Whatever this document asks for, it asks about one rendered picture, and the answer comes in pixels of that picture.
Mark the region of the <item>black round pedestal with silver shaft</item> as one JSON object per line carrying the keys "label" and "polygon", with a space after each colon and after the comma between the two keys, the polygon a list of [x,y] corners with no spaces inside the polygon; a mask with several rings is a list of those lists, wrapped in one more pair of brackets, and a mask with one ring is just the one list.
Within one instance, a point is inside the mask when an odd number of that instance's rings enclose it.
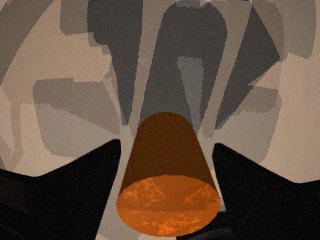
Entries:
{"label": "black round pedestal with silver shaft", "polygon": [[211,223],[204,228],[188,235],[177,236],[176,240],[235,240],[229,224],[231,223],[229,223],[227,212],[217,212]]}

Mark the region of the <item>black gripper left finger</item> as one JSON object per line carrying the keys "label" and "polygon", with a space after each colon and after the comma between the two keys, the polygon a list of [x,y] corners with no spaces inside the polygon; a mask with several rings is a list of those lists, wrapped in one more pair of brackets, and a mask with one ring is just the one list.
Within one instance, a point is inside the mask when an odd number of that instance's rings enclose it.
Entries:
{"label": "black gripper left finger", "polygon": [[0,203],[32,216],[51,240],[95,240],[120,153],[113,139],[45,175],[0,168]]}

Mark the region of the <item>orange knob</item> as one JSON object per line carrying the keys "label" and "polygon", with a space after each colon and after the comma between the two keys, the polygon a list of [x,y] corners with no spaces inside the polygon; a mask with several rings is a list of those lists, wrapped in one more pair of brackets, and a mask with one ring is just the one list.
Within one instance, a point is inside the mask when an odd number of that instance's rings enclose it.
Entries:
{"label": "orange knob", "polygon": [[177,237],[211,223],[220,208],[215,181],[192,124],[160,112],[140,124],[117,213],[128,227],[148,236]]}

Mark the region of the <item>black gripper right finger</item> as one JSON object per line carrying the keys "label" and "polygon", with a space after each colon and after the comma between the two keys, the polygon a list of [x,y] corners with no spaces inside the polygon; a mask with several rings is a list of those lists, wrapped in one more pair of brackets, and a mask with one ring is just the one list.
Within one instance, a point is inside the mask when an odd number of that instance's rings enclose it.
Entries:
{"label": "black gripper right finger", "polygon": [[215,144],[212,159],[235,240],[283,240],[320,204],[320,180],[292,183],[225,144]]}

